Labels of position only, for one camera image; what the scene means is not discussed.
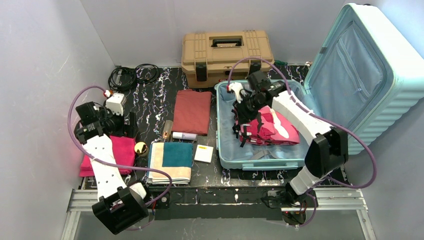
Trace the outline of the magenta shorts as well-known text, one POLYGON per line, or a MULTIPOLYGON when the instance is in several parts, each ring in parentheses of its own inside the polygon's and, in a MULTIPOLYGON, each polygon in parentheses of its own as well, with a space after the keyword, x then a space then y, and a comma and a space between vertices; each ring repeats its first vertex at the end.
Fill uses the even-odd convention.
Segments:
MULTIPOLYGON (((135 162, 135 139, 130 137, 110 136, 112 142, 112 151, 118 165, 133 166, 135 162)), ((85 155, 80 165, 80 177, 94 177, 94 171, 91 166, 90 158, 85 155)))

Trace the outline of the rust red cloth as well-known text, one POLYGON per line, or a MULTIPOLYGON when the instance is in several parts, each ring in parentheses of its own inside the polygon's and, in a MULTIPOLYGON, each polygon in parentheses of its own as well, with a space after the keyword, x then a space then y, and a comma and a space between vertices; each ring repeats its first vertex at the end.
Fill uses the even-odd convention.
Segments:
POLYGON ((176 95, 172 131, 207 135, 211 112, 210 91, 179 90, 176 95))

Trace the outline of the pink camouflage pants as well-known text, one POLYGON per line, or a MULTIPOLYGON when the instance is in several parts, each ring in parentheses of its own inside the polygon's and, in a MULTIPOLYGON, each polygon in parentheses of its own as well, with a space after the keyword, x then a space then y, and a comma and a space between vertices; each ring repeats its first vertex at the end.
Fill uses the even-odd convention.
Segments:
POLYGON ((233 109, 235 124, 232 129, 240 147, 245 144, 256 146, 297 145, 301 142, 299 131, 282 114, 269 106, 258 111, 250 122, 240 124, 238 115, 233 109))

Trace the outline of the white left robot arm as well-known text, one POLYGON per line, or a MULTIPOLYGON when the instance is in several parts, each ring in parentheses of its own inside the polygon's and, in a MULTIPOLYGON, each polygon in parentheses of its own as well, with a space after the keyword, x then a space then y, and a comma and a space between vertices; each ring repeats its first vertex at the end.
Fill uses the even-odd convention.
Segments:
POLYGON ((128 137, 133 141, 138 131, 136 115, 130 112, 129 123, 125 123, 124 116, 115 115, 93 101, 77 106, 76 112, 80 121, 73 134, 77 145, 90 154, 97 181, 98 202, 91 208, 100 222, 117 235, 149 216, 145 185, 140 180, 126 185, 116 167, 111 140, 111 137, 128 137))

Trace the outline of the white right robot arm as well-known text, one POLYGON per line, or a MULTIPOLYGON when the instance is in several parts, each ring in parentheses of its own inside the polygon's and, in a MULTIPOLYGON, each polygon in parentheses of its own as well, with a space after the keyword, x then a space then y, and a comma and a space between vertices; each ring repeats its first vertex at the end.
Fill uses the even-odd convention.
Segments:
POLYGON ((233 93, 238 121, 247 124, 261 108, 269 106, 284 116, 299 131, 309 147, 304 166, 285 185, 282 196, 296 200, 306 195, 316 184, 348 159, 348 133, 325 120, 320 120, 291 91, 288 81, 270 81, 261 71, 247 77, 250 89, 239 82, 228 83, 226 90, 233 93))

